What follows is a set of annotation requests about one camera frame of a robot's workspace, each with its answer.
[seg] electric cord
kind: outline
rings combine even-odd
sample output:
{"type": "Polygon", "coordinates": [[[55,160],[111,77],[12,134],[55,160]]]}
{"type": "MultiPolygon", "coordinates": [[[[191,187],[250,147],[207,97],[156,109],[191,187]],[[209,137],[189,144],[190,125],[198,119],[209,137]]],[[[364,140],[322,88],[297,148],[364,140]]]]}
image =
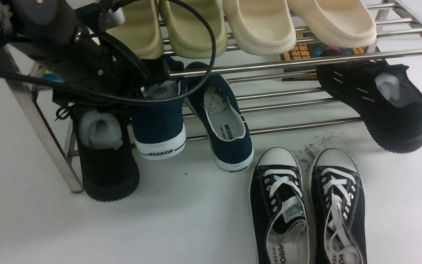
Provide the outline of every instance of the electric cord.
{"type": "MultiPolygon", "coordinates": [[[[126,4],[138,1],[138,0],[127,0],[127,2],[122,2],[126,4]]],[[[165,0],[169,1],[171,3],[174,3],[176,5],[179,5],[180,7],[183,7],[184,9],[188,10],[191,14],[193,14],[206,28],[206,30],[209,33],[209,36],[211,38],[211,59],[209,62],[208,69],[206,69],[206,73],[201,77],[201,80],[196,83],[196,85],[188,89],[185,93],[182,95],[178,95],[176,97],[167,98],[167,99],[160,99],[160,100],[149,100],[149,99],[134,99],[134,98],[128,98],[128,97],[122,97],[122,96],[116,96],[116,95],[109,95],[107,93],[103,92],[94,92],[89,90],[84,90],[82,88],[76,87],[75,85],[71,85],[69,83],[64,82],[53,82],[49,80],[44,80],[41,78],[26,76],[22,74],[17,74],[13,72],[6,72],[0,70],[0,78],[6,79],[6,80],[15,80],[35,85],[44,85],[46,87],[52,87],[54,89],[58,89],[62,92],[70,92],[75,95],[81,95],[85,97],[91,97],[95,98],[97,100],[106,100],[111,103],[118,103],[118,104],[126,104],[126,105],[159,105],[164,103],[173,102],[176,100],[181,100],[189,95],[192,95],[194,92],[196,92],[205,82],[208,80],[208,77],[211,75],[211,71],[214,67],[214,62],[216,60],[216,37],[214,36],[214,33],[212,31],[211,26],[206,22],[205,18],[202,17],[195,9],[193,9],[191,6],[185,4],[184,2],[180,0],[165,0]]]]}

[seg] white shoelace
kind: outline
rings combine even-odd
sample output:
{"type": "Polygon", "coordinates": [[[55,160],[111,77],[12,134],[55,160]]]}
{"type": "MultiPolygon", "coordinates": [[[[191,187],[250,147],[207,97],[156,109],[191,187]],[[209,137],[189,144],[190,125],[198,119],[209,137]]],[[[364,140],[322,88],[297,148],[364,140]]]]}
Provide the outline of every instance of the white shoelace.
{"type": "MultiPolygon", "coordinates": [[[[330,190],[330,187],[332,186],[337,187],[337,189],[345,197],[347,205],[350,206],[351,199],[344,185],[348,184],[348,180],[356,184],[354,177],[351,174],[348,174],[346,172],[342,172],[341,170],[333,169],[333,168],[324,169],[320,175],[324,176],[325,174],[329,172],[345,177],[346,179],[335,179],[335,177],[332,177],[323,186],[323,194],[327,194],[328,190],[330,190]]],[[[358,264],[360,263],[358,250],[356,247],[351,245],[350,240],[346,234],[345,228],[343,227],[342,212],[341,212],[342,201],[343,199],[341,197],[339,197],[338,195],[332,194],[332,206],[330,208],[330,213],[332,214],[333,224],[335,225],[335,232],[330,237],[330,241],[328,245],[330,247],[330,251],[332,252],[332,254],[345,254],[345,253],[355,254],[357,258],[356,263],[358,264]],[[340,251],[336,251],[333,247],[333,241],[337,235],[344,246],[343,249],[341,249],[340,251]]]]}
{"type": "Polygon", "coordinates": [[[292,187],[293,190],[295,190],[295,192],[297,192],[299,197],[302,197],[302,192],[300,191],[300,187],[298,185],[296,185],[293,181],[291,181],[288,176],[280,177],[280,176],[276,176],[277,174],[279,174],[279,175],[285,175],[286,174],[286,175],[291,175],[291,176],[295,177],[296,179],[298,178],[296,173],[293,172],[290,169],[268,169],[266,172],[264,172],[263,177],[266,177],[268,175],[273,175],[274,179],[276,180],[276,182],[274,182],[271,186],[270,198],[274,197],[276,190],[278,190],[278,188],[283,184],[286,184],[286,185],[289,185],[290,187],[292,187]]]}

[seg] metal shoe rack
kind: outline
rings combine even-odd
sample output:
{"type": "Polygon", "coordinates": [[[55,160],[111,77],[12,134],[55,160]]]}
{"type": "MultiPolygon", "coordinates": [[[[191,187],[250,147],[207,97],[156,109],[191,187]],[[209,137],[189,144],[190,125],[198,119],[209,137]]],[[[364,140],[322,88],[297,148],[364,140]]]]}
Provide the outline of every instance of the metal shoe rack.
{"type": "MultiPolygon", "coordinates": [[[[378,5],[370,5],[368,6],[369,10],[376,10],[376,24],[377,24],[377,31],[378,37],[390,37],[390,36],[399,36],[399,35],[411,35],[416,34],[422,37],[422,23],[419,22],[409,11],[405,9],[400,3],[395,0],[382,0],[381,4],[378,5]],[[400,19],[393,19],[387,20],[387,15],[390,10],[393,10],[396,14],[399,15],[400,19]],[[384,25],[398,25],[398,24],[408,24],[411,28],[405,30],[393,30],[393,31],[383,31],[382,27],[384,25]]],[[[307,27],[300,27],[297,28],[296,31],[298,33],[303,32],[310,32],[307,27]]],[[[230,39],[233,38],[233,35],[230,33],[228,35],[230,39]]],[[[318,42],[316,38],[313,37],[305,37],[300,38],[297,40],[298,44],[310,44],[318,42]]],[[[169,44],[169,40],[165,39],[164,44],[169,44]]],[[[335,58],[312,58],[312,59],[303,59],[303,60],[296,60],[290,62],[267,62],[267,63],[257,63],[257,64],[250,64],[250,65],[236,65],[232,67],[215,67],[213,70],[214,74],[228,74],[228,73],[241,73],[241,72],[248,72],[247,77],[238,77],[238,78],[231,78],[228,81],[232,83],[241,83],[241,82],[251,82],[251,81],[261,81],[261,80],[273,80],[283,77],[297,77],[297,76],[307,76],[307,75],[314,75],[314,70],[305,70],[305,71],[298,71],[299,67],[314,67],[316,65],[326,65],[334,62],[351,62],[351,61],[358,61],[358,60],[374,60],[374,59],[387,59],[387,58],[398,58],[398,57],[406,57],[406,56],[417,56],[422,55],[422,49],[414,49],[414,50],[401,50],[401,51],[393,51],[393,52],[375,52],[376,43],[368,47],[367,52],[363,55],[347,55],[335,58]],[[284,74],[272,74],[272,75],[257,75],[254,74],[254,71],[258,70],[268,70],[268,69],[292,69],[293,72],[284,73],[284,74]]],[[[234,50],[239,50],[239,47],[236,45],[229,45],[227,47],[227,51],[231,52],[234,50]]],[[[166,50],[164,52],[165,55],[174,55],[172,50],[166,50]]],[[[11,72],[19,72],[17,65],[14,62],[12,55],[10,54],[7,48],[0,50],[0,70],[6,70],[11,72]]],[[[30,75],[36,77],[42,77],[44,70],[38,65],[34,64],[30,75]]],[[[173,72],[171,73],[172,77],[192,77],[192,76],[199,76],[204,74],[204,71],[187,71],[187,72],[173,72]]],[[[60,174],[62,175],[63,179],[66,181],[69,189],[73,193],[82,192],[82,184],[73,171],[71,164],[72,158],[79,155],[77,151],[74,150],[75,147],[75,135],[73,133],[72,123],[69,126],[69,130],[67,132],[67,140],[64,144],[64,147],[60,145],[60,143],[55,138],[51,127],[48,125],[47,120],[45,119],[44,115],[42,114],[40,107],[37,104],[37,97],[39,92],[45,90],[44,87],[37,87],[36,85],[27,85],[21,82],[14,82],[7,80],[7,84],[10,87],[10,90],[13,92],[14,97],[18,101],[21,109],[29,119],[30,124],[32,125],[33,129],[36,131],[38,137],[42,141],[42,144],[45,146],[45,149],[50,154],[53,162],[57,166],[60,174]]],[[[289,96],[289,95],[303,95],[303,94],[310,94],[314,92],[322,92],[321,88],[310,88],[310,89],[300,89],[300,90],[288,90],[283,92],[270,92],[270,93],[260,93],[257,95],[243,95],[238,96],[238,100],[250,100],[250,99],[263,99],[263,98],[271,98],[271,97],[280,97],[280,96],[289,96]]],[[[286,104],[276,104],[276,105],[263,105],[258,107],[247,107],[241,109],[243,113],[249,112],[256,112],[256,111],[263,111],[263,110],[276,110],[276,109],[289,109],[292,107],[303,107],[303,106],[313,106],[313,105],[320,105],[320,104],[327,104],[335,102],[334,99],[318,99],[318,100],[308,100],[303,102],[292,102],[286,104]]],[[[191,114],[184,115],[185,119],[192,119],[194,118],[191,114]]],[[[298,124],[298,125],[286,125],[286,126],[279,126],[279,127],[268,127],[264,129],[256,129],[251,130],[252,135],[258,134],[265,134],[265,133],[273,133],[273,132],[281,132],[281,131],[292,131],[298,129],[308,129],[308,128],[315,128],[315,127],[325,127],[329,125],[342,125],[348,124],[352,122],[360,122],[361,119],[359,117],[354,118],[344,118],[344,119],[335,119],[335,120],[326,120],[323,122],[310,122],[305,124],[298,124]]],[[[196,141],[196,140],[206,140],[206,135],[202,136],[195,136],[195,137],[188,137],[188,141],[196,141]]]]}

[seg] white rubber toe cap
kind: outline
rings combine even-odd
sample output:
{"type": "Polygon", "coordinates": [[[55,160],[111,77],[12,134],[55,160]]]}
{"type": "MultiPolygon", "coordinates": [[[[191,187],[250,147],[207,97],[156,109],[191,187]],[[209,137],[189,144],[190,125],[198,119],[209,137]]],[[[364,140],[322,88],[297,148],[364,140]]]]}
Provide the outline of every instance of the white rubber toe cap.
{"type": "Polygon", "coordinates": [[[357,172],[356,166],[348,154],[336,148],[329,148],[322,151],[319,154],[315,166],[337,166],[357,172]]]}
{"type": "Polygon", "coordinates": [[[282,147],[268,149],[258,162],[258,166],[261,165],[286,165],[298,167],[295,157],[289,150],[282,147]]]}

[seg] cream slide sandal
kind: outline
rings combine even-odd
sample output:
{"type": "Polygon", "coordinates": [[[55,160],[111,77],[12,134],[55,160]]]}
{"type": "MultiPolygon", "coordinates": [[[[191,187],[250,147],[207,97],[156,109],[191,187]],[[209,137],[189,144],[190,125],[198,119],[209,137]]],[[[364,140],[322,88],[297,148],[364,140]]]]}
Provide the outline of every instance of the cream slide sandal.
{"type": "Polygon", "coordinates": [[[122,7],[125,23],[107,30],[140,59],[157,59],[164,53],[156,0],[139,0],[122,7]]]}
{"type": "MultiPolygon", "coordinates": [[[[172,50],[179,56],[191,59],[211,58],[211,39],[204,25],[188,10],[161,1],[160,14],[169,32],[172,50]]],[[[181,0],[203,16],[216,37],[216,56],[227,49],[227,31],[220,0],[181,0]]]]}
{"type": "Polygon", "coordinates": [[[296,34],[286,0],[224,0],[222,5],[243,51],[272,55],[295,46],[296,34]]]}
{"type": "Polygon", "coordinates": [[[288,6],[327,45],[363,47],[377,37],[375,21],[362,0],[288,0],[288,6]]]}

